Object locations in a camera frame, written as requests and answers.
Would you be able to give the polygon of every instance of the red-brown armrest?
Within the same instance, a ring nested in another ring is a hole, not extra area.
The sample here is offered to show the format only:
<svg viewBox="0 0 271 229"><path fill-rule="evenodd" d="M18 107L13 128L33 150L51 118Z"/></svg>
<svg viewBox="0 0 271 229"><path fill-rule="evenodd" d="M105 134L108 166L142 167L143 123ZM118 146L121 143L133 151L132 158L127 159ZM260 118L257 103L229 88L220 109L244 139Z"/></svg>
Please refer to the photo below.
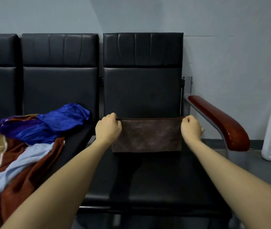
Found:
<svg viewBox="0 0 271 229"><path fill-rule="evenodd" d="M185 99L220 132L229 150L249 150L248 134L236 120L200 96L185 96Z"/></svg>

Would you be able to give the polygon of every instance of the gray wall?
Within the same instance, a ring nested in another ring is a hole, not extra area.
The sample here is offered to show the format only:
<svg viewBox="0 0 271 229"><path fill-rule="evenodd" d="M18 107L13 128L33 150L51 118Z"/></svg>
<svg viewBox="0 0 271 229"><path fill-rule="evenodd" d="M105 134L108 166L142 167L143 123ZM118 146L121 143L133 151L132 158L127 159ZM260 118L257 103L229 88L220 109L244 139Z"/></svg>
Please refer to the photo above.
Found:
<svg viewBox="0 0 271 229"><path fill-rule="evenodd" d="M271 0L0 0L0 33L184 32L183 75L263 139L271 111ZM205 138L220 135L202 117Z"/></svg>

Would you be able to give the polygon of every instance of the brown pouch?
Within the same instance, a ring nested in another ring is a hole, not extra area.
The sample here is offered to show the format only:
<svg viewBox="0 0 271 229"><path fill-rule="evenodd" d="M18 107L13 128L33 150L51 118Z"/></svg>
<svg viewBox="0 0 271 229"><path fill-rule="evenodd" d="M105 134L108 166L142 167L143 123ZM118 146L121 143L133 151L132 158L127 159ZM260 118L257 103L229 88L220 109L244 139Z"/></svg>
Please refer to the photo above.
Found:
<svg viewBox="0 0 271 229"><path fill-rule="evenodd" d="M114 153L181 151L183 118L118 119L122 122L122 132L112 144L112 151Z"/></svg>

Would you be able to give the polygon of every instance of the backrest cushion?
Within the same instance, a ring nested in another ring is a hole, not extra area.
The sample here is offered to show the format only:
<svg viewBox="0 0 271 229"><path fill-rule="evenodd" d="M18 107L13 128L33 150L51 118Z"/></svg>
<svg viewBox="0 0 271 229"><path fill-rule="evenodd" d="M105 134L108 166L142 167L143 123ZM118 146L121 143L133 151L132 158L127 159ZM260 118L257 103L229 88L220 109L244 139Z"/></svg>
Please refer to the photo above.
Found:
<svg viewBox="0 0 271 229"><path fill-rule="evenodd" d="M183 33L104 34L104 114L180 116Z"/></svg>
<svg viewBox="0 0 271 229"><path fill-rule="evenodd" d="M20 39L0 34L0 119L21 113L22 73Z"/></svg>
<svg viewBox="0 0 271 229"><path fill-rule="evenodd" d="M97 34L23 34L25 114L77 103L98 119Z"/></svg>

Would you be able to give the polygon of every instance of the black leather chair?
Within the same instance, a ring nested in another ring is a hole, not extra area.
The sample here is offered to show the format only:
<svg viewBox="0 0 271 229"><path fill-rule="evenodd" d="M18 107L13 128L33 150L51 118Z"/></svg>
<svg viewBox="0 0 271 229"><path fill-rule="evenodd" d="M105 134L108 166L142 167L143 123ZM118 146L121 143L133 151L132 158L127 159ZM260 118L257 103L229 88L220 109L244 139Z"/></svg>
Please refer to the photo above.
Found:
<svg viewBox="0 0 271 229"><path fill-rule="evenodd" d="M104 34L105 115L181 115L182 33ZM79 212L220 217L231 210L195 155L119 153L109 148Z"/></svg>
<svg viewBox="0 0 271 229"><path fill-rule="evenodd" d="M0 120L22 113L20 38L0 34Z"/></svg>
<svg viewBox="0 0 271 229"><path fill-rule="evenodd" d="M24 114L46 113L77 103L91 112L70 132L45 181L83 150L98 120L98 34L23 34Z"/></svg>

